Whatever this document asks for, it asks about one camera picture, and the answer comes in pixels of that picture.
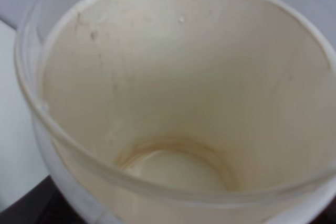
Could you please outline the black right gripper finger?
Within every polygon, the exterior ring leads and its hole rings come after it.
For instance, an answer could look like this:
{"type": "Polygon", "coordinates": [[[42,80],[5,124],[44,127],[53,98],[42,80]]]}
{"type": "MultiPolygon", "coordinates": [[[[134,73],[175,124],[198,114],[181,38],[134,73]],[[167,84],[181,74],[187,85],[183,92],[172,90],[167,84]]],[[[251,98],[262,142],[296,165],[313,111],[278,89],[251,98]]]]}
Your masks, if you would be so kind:
{"type": "Polygon", "coordinates": [[[79,215],[50,176],[1,212],[1,223],[78,223],[79,215]]]}

